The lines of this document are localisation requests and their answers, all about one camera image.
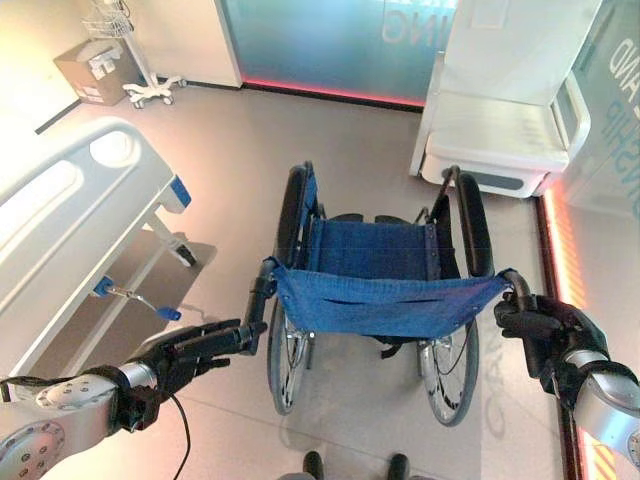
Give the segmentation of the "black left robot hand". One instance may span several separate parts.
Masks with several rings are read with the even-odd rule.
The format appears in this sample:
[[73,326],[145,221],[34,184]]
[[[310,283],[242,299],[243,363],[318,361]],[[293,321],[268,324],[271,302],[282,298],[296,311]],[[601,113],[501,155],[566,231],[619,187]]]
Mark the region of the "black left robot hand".
[[267,328],[263,321],[242,324],[240,319],[178,328],[147,339],[130,360],[152,370],[158,390],[167,399],[195,377],[228,366],[230,355],[253,355]]

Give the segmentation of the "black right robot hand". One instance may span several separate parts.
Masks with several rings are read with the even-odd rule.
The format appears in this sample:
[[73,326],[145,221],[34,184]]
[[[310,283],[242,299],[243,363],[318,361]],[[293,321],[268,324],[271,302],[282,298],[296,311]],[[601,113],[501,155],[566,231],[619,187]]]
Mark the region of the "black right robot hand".
[[521,338],[530,377],[538,378],[544,392],[573,404],[586,374],[565,361],[577,350],[596,352],[609,359],[606,336],[577,307],[552,297],[533,295],[534,310],[519,310],[516,295],[507,292],[494,307],[497,325],[505,338]]

